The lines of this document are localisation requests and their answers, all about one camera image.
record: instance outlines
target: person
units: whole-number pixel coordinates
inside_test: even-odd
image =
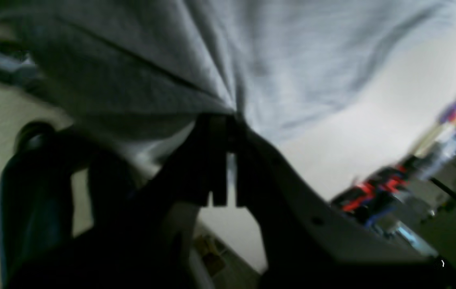
[[[73,238],[70,178],[85,167],[94,228]],[[4,285],[132,287],[152,277],[186,287],[176,275],[166,281],[164,275],[172,272],[152,258],[138,258],[137,250],[148,248],[137,241],[149,239],[140,234],[143,227],[134,232],[127,229],[130,222],[114,221],[137,191],[128,164],[116,154],[80,137],[74,128],[56,132],[45,122],[28,123],[17,135],[15,154],[0,178]]]

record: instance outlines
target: leg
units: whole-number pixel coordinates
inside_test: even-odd
[[[99,153],[88,168],[88,193],[94,225],[110,221],[136,190],[128,163],[114,153]]]
[[[0,179],[0,261],[2,280],[18,266],[72,237],[70,176],[90,154],[68,130],[28,124],[20,132],[17,153]]]

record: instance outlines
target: gray t-shirt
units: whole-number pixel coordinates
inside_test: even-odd
[[[51,101],[103,139],[156,141],[229,113],[277,143],[353,103],[455,12],[456,0],[14,0],[0,21]]]

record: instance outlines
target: white surface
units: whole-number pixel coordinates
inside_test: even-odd
[[[405,51],[382,69],[360,101],[279,149],[324,199],[399,160],[456,97],[456,26]],[[246,209],[203,209],[201,221],[258,271],[266,268],[259,228]]]

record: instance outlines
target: dark pants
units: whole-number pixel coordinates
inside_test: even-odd
[[[116,155],[58,132],[36,150],[15,154],[0,179],[0,262],[7,283],[23,263],[72,239],[71,175],[88,166],[94,225],[108,221],[136,190]]]

